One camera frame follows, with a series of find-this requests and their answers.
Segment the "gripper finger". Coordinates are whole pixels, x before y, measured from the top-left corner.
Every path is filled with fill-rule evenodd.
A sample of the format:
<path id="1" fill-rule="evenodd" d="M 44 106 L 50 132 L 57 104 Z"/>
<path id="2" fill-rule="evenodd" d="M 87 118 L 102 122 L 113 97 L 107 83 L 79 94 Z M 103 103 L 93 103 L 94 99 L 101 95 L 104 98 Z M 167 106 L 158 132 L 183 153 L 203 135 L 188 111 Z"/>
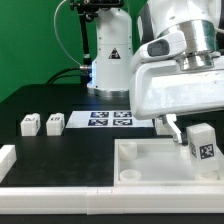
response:
<path id="1" fill-rule="evenodd" d="M 174 143 L 184 146 L 187 144 L 187 139 L 175 124 L 176 121 L 177 117 L 175 114 L 166 114 L 163 116 L 163 125 L 173 137 Z"/>

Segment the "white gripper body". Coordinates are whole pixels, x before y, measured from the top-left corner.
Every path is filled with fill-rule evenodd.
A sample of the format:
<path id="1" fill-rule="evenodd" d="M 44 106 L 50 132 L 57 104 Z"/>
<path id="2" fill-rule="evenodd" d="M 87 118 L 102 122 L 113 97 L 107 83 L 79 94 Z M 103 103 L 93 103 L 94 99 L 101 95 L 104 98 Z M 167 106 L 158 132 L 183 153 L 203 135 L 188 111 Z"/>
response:
<path id="1" fill-rule="evenodd" d="M 130 108 L 138 120 L 224 108 L 224 56 L 211 69 L 182 72 L 175 60 L 137 51 L 131 62 Z"/>

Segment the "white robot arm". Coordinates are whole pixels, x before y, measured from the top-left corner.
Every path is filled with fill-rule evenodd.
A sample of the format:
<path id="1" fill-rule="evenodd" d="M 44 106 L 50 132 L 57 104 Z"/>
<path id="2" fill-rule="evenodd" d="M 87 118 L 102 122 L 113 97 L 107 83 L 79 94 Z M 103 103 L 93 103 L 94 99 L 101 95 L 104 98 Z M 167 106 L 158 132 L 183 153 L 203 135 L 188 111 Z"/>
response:
<path id="1" fill-rule="evenodd" d="M 224 0 L 148 0 L 138 16 L 140 47 L 127 48 L 129 23 L 101 6 L 97 57 L 88 90 L 111 97 L 127 93 L 139 120 L 161 118 L 183 142 L 178 115 L 224 108 Z"/>

